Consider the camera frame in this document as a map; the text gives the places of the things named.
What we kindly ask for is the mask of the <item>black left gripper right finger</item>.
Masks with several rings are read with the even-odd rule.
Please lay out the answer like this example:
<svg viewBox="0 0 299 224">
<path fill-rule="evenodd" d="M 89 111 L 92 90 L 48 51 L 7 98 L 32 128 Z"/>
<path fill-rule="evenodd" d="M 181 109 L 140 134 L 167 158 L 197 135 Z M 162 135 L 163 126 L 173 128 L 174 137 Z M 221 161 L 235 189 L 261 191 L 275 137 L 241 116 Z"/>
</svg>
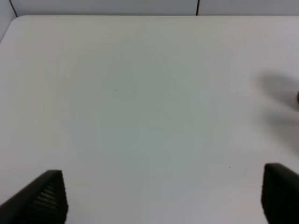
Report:
<svg viewBox="0 0 299 224">
<path fill-rule="evenodd" d="M 261 204 L 269 224 L 297 224 L 299 175 L 279 163 L 265 164 Z"/>
</svg>

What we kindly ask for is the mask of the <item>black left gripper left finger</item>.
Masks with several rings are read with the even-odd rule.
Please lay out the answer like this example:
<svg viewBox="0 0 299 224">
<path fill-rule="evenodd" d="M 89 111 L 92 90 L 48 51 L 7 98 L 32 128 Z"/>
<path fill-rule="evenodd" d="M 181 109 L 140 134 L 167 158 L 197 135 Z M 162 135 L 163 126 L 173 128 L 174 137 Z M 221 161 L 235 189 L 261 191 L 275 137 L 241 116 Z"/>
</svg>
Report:
<svg viewBox="0 0 299 224">
<path fill-rule="evenodd" d="M 0 205 L 2 224 L 64 224 L 68 201 L 61 170 L 47 170 Z"/>
</svg>

